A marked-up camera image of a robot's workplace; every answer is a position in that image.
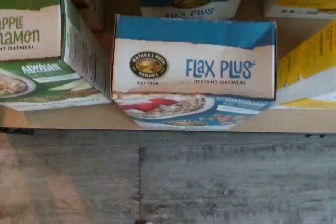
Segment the nature's path organic logo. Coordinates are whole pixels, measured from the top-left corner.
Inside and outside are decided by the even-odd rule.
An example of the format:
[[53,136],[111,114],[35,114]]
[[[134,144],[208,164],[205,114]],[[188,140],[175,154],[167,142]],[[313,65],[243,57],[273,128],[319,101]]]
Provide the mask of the nature's path organic logo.
[[156,52],[138,52],[130,60],[133,73],[143,78],[157,78],[166,73],[166,59]]
[[173,0],[172,6],[179,9],[192,9],[204,6],[212,0]]

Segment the bowl of oatmeal image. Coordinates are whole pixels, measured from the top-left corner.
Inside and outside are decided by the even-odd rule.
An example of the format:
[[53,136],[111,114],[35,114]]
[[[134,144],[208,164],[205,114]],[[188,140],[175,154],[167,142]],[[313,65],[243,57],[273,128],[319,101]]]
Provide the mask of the bowl of oatmeal image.
[[166,119],[201,113],[215,105],[215,99],[202,94],[125,94],[115,102],[135,118]]
[[33,81],[0,69],[0,98],[25,95],[34,91],[35,87]]

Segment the wooden floor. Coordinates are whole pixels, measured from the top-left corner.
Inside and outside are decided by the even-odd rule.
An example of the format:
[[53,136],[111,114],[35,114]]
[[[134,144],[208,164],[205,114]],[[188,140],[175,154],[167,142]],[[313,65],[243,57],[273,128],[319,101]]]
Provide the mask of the wooden floor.
[[0,224],[336,223],[336,137],[0,135]]

